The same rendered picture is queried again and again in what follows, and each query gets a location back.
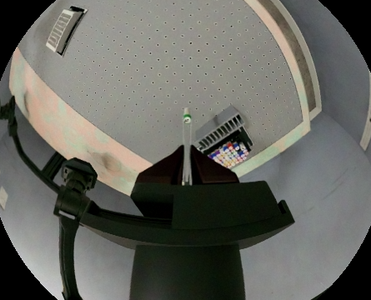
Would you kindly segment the green-capped glass vial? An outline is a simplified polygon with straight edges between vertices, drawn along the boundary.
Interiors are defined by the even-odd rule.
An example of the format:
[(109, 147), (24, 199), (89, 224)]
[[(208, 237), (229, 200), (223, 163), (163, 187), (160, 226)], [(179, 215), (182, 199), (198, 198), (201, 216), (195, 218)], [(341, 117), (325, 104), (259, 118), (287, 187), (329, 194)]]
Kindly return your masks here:
[(185, 123), (191, 123), (191, 110), (190, 110), (189, 107), (186, 107), (185, 110), (184, 110), (183, 121)]

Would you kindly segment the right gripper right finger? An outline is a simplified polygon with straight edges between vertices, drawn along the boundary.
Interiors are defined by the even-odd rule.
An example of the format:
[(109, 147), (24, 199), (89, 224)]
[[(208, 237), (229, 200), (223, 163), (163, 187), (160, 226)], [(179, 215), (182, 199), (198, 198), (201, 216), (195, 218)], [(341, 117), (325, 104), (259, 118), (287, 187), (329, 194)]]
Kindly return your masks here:
[(191, 176), (192, 185), (240, 183), (234, 171), (204, 155), (194, 145), (191, 145)]

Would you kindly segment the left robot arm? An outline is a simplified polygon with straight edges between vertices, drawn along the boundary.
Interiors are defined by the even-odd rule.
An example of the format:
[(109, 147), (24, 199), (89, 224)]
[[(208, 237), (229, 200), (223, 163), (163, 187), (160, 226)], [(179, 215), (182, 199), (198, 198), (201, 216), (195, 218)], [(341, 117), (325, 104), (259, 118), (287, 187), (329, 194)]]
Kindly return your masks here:
[[(12, 117), (12, 111), (13, 111), (11, 98), (9, 99), (9, 102), (6, 103), (6, 105), (2, 106), (0, 103), (0, 119), (8, 120), (8, 124), (9, 124), (11, 123), (11, 117)], [(10, 121), (9, 121), (9, 117), (10, 117)]]

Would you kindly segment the black vial rack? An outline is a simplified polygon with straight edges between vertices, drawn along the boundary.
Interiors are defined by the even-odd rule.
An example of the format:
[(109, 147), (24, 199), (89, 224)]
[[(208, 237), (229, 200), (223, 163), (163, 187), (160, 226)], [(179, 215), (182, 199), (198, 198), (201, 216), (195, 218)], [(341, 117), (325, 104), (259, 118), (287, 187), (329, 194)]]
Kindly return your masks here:
[[(235, 139), (235, 140), (234, 140)], [(233, 141), (232, 141), (233, 140)], [(241, 132), (238, 130), (238, 131), (235, 131), (233, 132), (232, 134), (230, 134), (229, 136), (227, 136), (225, 139), (223, 139), (222, 141), (216, 143), (215, 145), (213, 145), (211, 148), (209, 148), (208, 150), (204, 150), (203, 151), (203, 154), (208, 156), (209, 154), (212, 154), (213, 152), (216, 152), (216, 150), (220, 149), (221, 147), (223, 147), (225, 144), (231, 142), (232, 144), (234, 144), (235, 142), (238, 143), (238, 145), (243, 142), (243, 145), (247, 148), (248, 152), (251, 152), (251, 148), (249, 147), (249, 145), (247, 144), (247, 142), (245, 141), (243, 135), (241, 134)], [(227, 144), (228, 145), (228, 144)]]

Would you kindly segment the white tube carrier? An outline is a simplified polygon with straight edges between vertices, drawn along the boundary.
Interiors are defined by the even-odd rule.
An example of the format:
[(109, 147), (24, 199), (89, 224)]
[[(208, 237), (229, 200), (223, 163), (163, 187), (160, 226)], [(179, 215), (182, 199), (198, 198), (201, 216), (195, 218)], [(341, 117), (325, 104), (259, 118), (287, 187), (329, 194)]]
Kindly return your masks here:
[(71, 32), (79, 15), (79, 12), (75, 12), (73, 10), (63, 10), (47, 42), (47, 46), (50, 47), (54, 52), (59, 52), (62, 50), (63, 45), (65, 44), (68, 35)]

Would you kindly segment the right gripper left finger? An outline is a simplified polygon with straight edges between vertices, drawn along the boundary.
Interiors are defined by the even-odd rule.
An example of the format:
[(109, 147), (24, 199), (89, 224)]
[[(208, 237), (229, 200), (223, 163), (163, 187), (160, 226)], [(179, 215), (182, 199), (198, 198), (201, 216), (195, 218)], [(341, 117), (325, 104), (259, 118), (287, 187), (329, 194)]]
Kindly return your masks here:
[(183, 145), (164, 159), (141, 171), (135, 183), (183, 185)]

